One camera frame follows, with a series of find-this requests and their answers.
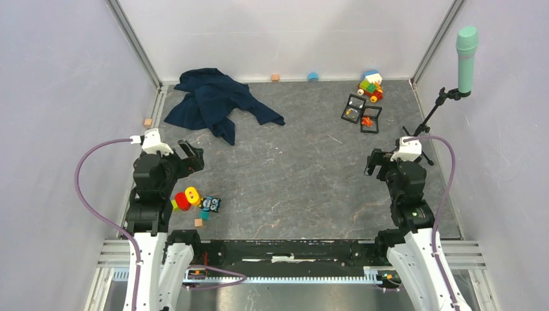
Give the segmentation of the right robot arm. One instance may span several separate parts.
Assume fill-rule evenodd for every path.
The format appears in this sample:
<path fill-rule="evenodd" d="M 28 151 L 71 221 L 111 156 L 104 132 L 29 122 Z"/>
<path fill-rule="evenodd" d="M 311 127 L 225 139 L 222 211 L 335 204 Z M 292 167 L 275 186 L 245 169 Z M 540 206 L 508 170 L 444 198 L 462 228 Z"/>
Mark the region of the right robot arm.
<path fill-rule="evenodd" d="M 435 228 L 436 217 L 423 198 L 427 171 L 416 158 L 378 148 L 367 157 L 365 174 L 385 182 L 390 213 L 396 226 L 378 232 L 374 257 L 391 264 L 415 310 L 470 310 L 452 276 Z"/>

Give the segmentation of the round gold brooch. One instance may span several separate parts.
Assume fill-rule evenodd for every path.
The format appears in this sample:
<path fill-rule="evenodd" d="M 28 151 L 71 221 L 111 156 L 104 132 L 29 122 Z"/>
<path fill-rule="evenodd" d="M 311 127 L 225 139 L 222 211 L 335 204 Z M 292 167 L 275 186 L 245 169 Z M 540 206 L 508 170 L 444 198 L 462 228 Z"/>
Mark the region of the round gold brooch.
<path fill-rule="evenodd" d="M 348 109 L 346 111 L 346 115 L 347 115 L 347 117 L 354 119 L 355 116 L 357 115 L 357 111 L 354 110 L 354 109 Z"/>

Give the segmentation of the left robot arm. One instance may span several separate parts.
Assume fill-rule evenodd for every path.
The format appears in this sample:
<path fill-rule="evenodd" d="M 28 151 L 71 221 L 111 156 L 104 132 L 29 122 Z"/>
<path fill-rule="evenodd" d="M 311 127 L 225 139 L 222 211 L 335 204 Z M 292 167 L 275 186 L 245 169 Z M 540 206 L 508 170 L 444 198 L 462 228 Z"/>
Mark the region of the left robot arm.
<path fill-rule="evenodd" d="M 134 162 L 135 186 L 129 197 L 126 230 L 130 241 L 129 274 L 138 284 L 126 292 L 125 310 L 176 310 L 185 273 L 203 257 L 195 229 L 169 231 L 171 194 L 179 179 L 203 170 L 203 149 L 180 140 L 186 154 L 141 153 Z"/>

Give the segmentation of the navy blue t-shirt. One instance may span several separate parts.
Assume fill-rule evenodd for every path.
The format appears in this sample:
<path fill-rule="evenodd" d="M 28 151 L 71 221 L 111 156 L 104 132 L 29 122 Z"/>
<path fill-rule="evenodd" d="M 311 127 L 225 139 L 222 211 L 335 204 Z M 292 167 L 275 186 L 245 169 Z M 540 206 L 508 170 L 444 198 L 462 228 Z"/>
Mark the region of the navy blue t-shirt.
<path fill-rule="evenodd" d="M 174 86 L 186 93 L 183 100 L 164 118 L 164 122 L 188 130 L 208 129 L 229 145 L 236 143 L 236 125 L 229 119 L 234 109 L 255 116 L 258 124 L 286 124 L 284 117 L 257 100 L 247 84 L 233 80 L 216 68 L 186 71 Z"/>

